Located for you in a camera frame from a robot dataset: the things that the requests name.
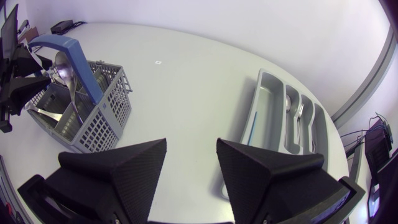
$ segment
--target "black cable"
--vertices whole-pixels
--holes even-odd
[[[370,118],[370,119],[369,119],[369,127],[368,127],[369,129],[371,128],[371,120],[372,120],[372,119],[376,119],[376,118],[379,118],[380,120],[382,120],[381,117],[378,116],[378,115],[375,116],[375,117],[373,117],[373,118]]]
[[[4,21],[6,21],[6,20],[7,20],[7,12],[6,12],[6,0],[4,0],[4,5],[3,5],[3,8],[4,8]]]

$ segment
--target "utensil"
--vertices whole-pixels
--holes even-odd
[[[58,52],[56,54],[55,68],[57,69],[60,78],[65,82],[66,86],[68,87],[73,110],[75,111],[76,117],[79,120],[80,124],[83,124],[83,120],[79,115],[75,101],[77,76],[73,71],[72,66],[70,65],[67,55],[64,52]]]
[[[292,103],[290,101],[290,96],[286,95],[286,113],[290,111],[291,106],[292,106]]]
[[[27,102],[24,106],[25,110],[32,110],[32,111],[36,111],[40,114],[46,115],[56,121],[60,121],[62,114],[57,114],[57,113],[51,113],[42,109],[39,109],[37,107],[35,107],[31,102]]]

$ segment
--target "white wall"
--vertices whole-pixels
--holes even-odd
[[[25,0],[6,0],[6,13],[7,16],[14,9],[15,5],[18,5],[18,28],[23,23],[24,20],[27,19],[27,11],[26,11],[26,1]],[[4,24],[4,8],[0,11],[0,27]]]
[[[386,117],[391,130],[392,137],[395,140],[392,144],[393,149],[398,148],[398,47],[396,47],[395,55],[392,60],[390,69],[388,70],[383,82],[379,88],[369,99],[369,101],[357,112],[344,126],[338,131],[340,136],[352,131],[368,129],[369,118],[374,117],[378,112]],[[352,134],[343,138],[343,144],[346,145],[356,140],[359,134]]]
[[[334,114],[360,86],[385,41],[377,0],[27,0],[39,33],[58,21],[122,22],[180,30],[264,57]]]

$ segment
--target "cable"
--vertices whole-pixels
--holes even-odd
[[[374,127],[374,128],[378,128],[378,127],[381,127],[381,126],[384,126],[384,125],[383,125],[383,124],[380,124],[380,125],[377,125],[377,126]],[[372,130],[372,129],[369,129],[369,130],[360,130],[360,131],[353,131],[352,133],[344,134],[344,135],[342,135],[342,136],[340,136],[340,137],[342,138],[342,137],[348,136],[348,135],[350,135],[350,134],[354,134],[354,133],[358,133],[358,132],[362,132],[362,131],[370,131],[370,130]]]
[[[388,121],[387,121],[387,119],[383,116],[383,115],[381,115],[381,114],[378,114],[377,112],[375,112],[376,113],[376,115],[377,116],[380,116],[380,117],[382,117],[385,121],[386,121],[386,123],[388,124]]]
[[[380,130],[380,129],[385,129],[385,128],[381,128],[381,127],[379,127],[379,128],[374,128],[374,129],[368,131],[366,134],[364,134],[359,140],[358,140],[358,138],[357,138],[357,140],[355,140],[355,141],[353,141],[353,142],[351,142],[351,143],[345,145],[344,147],[350,146],[350,145],[352,145],[352,144],[354,144],[354,143],[356,143],[356,142],[361,142],[362,139],[364,139],[366,135],[370,134],[372,131]]]
[[[381,119],[381,117],[379,117],[379,116],[375,116],[375,117],[369,119],[369,126],[368,126],[369,129],[371,128],[371,120],[376,119],[376,118]]]
[[[378,125],[378,126],[376,126],[375,128],[369,130],[366,134],[364,134],[364,135],[359,139],[359,141],[362,141],[362,139],[364,139],[365,136],[368,135],[368,134],[370,134],[371,132],[373,132],[373,131],[375,131],[375,130],[380,130],[380,129],[385,129],[384,125]],[[354,144],[354,143],[356,143],[356,142],[358,142],[358,140],[355,140],[355,141],[353,141],[353,142],[351,142],[351,143],[345,145],[344,147],[350,146],[350,145],[352,145],[352,144]]]
[[[4,0],[4,5],[3,5],[3,8],[4,8],[4,21],[6,21],[6,20],[7,20],[7,12],[6,12],[6,0]]]

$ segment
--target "white table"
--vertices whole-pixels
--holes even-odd
[[[234,220],[229,202],[216,196],[222,181],[216,139],[240,141],[260,68],[316,99],[277,65],[195,35],[125,24],[85,24],[66,35],[80,41],[88,60],[122,65],[126,71],[134,90],[129,95],[132,113],[118,147],[167,138],[149,220]],[[38,52],[51,59],[55,53],[45,48]],[[46,178],[57,170],[58,153],[67,149],[25,111],[21,117],[12,117],[11,123],[13,132],[0,134],[0,153],[17,189],[34,174]],[[348,176],[345,152],[329,117],[327,128],[328,173],[339,179]]]

